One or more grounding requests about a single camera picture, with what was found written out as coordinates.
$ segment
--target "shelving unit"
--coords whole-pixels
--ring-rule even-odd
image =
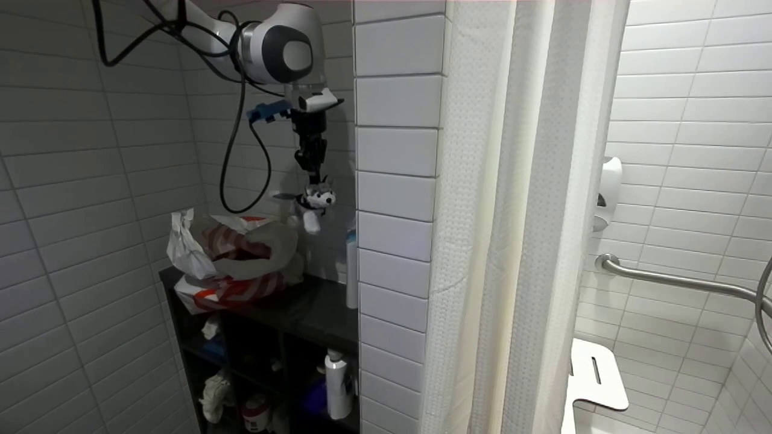
[[[305,412],[305,396],[323,377],[323,354],[340,349],[349,360],[349,375],[358,372],[358,314],[346,308],[346,288],[307,278],[282,295],[240,311],[219,311],[223,354],[202,349],[200,336],[207,317],[190,317],[179,302],[173,286],[182,272],[170,267],[159,272],[179,353],[185,364],[190,396],[200,433],[242,434],[242,408],[254,393],[270,399],[272,408],[287,415],[290,434],[355,434],[359,433],[358,404],[348,421],[333,422]],[[225,410],[218,427],[200,415],[200,390],[205,380],[226,372],[234,388],[234,405]]]

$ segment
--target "shower curtain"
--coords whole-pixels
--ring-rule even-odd
[[[559,433],[627,0],[451,0],[422,434]]]

